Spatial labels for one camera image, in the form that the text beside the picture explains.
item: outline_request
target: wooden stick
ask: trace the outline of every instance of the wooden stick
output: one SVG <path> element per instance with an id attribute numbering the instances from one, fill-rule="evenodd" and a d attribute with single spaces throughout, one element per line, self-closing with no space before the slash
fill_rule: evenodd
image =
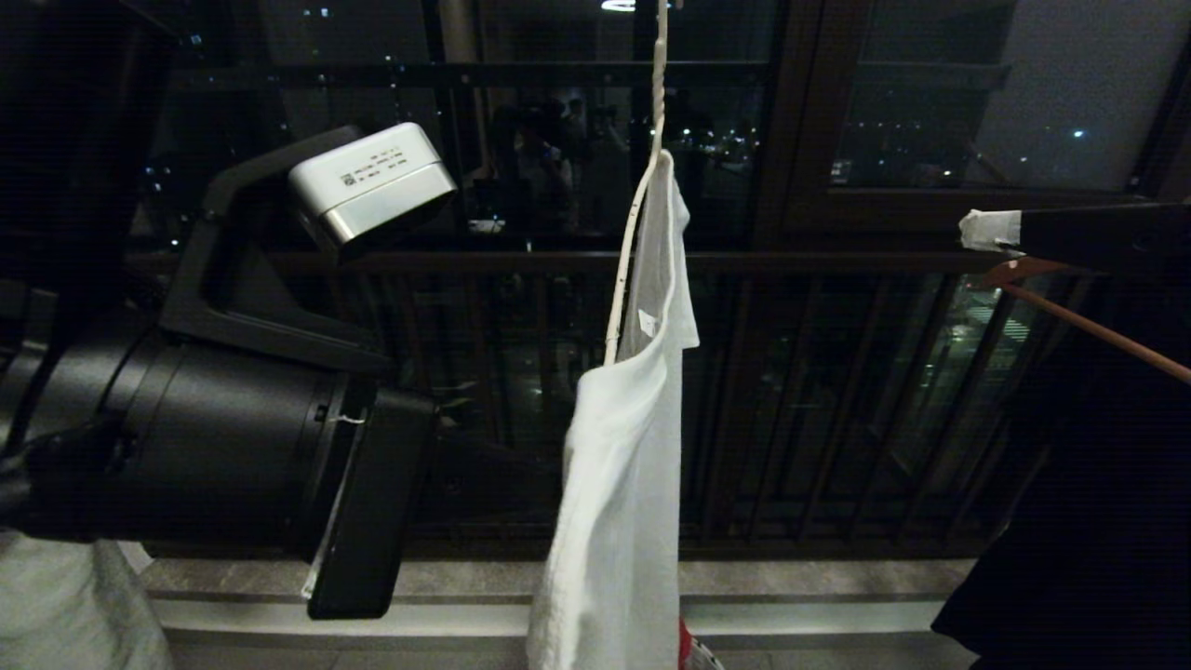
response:
<path id="1" fill-rule="evenodd" d="M 1095 334 L 1096 338 L 1099 338 L 1109 345 L 1140 358 L 1158 370 L 1174 377 L 1179 382 L 1191 384 L 1191 369 L 1164 357 L 1145 345 L 1125 338 L 1124 334 L 1117 332 L 1116 330 L 1105 327 L 1090 318 L 1079 315 L 1067 307 L 1059 306 L 1042 295 L 1039 295 L 1033 290 L 1027 290 L 1021 286 L 1016 286 L 1014 283 L 1000 283 L 999 286 L 1006 293 L 1021 298 L 1047 313 L 1052 313 L 1090 334 Z"/>

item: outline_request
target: hanging rope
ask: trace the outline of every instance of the hanging rope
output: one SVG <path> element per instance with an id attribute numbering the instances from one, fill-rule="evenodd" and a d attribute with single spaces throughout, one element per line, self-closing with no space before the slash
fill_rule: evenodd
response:
<path id="1" fill-rule="evenodd" d="M 682 0 L 676 0 L 682 8 Z M 621 261 L 616 268 L 616 284 L 612 287 L 612 313 L 607 319 L 607 332 L 604 338 L 604 365 L 616 363 L 616 350 L 621 342 L 621 321 L 624 318 L 624 294 L 629 283 L 629 257 L 632 255 L 632 240 L 636 237 L 637 219 L 641 217 L 641 202 L 644 200 L 649 180 L 657 167 L 657 156 L 662 151 L 662 131 L 666 129 L 666 39 L 669 36 L 669 7 L 666 0 L 657 1 L 657 40 L 654 42 L 654 137 L 649 149 L 649 162 L 637 182 L 637 192 L 629 206 L 629 220 L 621 239 Z"/>

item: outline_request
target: clothes hanger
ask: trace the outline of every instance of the clothes hanger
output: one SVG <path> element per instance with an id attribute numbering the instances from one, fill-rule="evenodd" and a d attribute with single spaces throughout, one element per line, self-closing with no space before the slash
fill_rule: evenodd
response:
<path id="1" fill-rule="evenodd" d="M 1162 355 L 1151 350 L 1149 347 L 1125 338 L 1124 334 L 1112 330 L 1111 327 L 1105 327 L 1095 320 L 1080 315 L 1067 307 L 1058 305 L 1042 295 L 1033 290 L 1028 290 L 1014 283 L 1014 281 L 1019 278 L 1025 278 L 1028 276 L 1036 276 L 1039 274 L 1046 274 L 1049 271 L 1056 271 L 1060 269 L 1068 268 L 1067 263 L 1048 261 L 1045 258 L 1036 258 L 1033 256 L 1023 256 L 1019 258 L 1005 261 L 987 271 L 984 275 L 985 286 L 997 286 L 1004 292 L 1025 300 L 1031 305 L 1041 308 L 1042 311 L 1055 315 L 1075 327 L 1092 334 L 1109 345 L 1117 347 L 1118 350 L 1137 357 L 1139 359 L 1146 362 L 1147 364 L 1161 370 L 1162 372 L 1174 377 L 1184 384 L 1191 384 L 1191 369 L 1181 365 L 1174 361 L 1171 361 Z"/>
<path id="2" fill-rule="evenodd" d="M 666 127 L 666 40 L 669 36 L 669 7 L 666 0 L 657 1 L 657 40 L 654 42 L 653 74 L 653 111 L 654 138 L 649 149 L 649 162 L 637 182 L 637 190 L 629 206 L 629 220 L 621 239 L 621 261 L 616 267 L 616 283 L 612 287 L 612 313 L 609 314 L 607 331 L 604 338 L 604 365 L 616 363 L 616 350 L 621 342 L 621 320 L 624 318 L 624 294 L 629 283 L 629 258 L 632 255 L 632 239 L 636 237 L 637 219 L 641 217 L 641 202 L 644 200 L 649 180 L 657 168 L 657 156 L 662 152 L 662 130 Z M 675 0 L 681 10 L 682 0 Z"/>

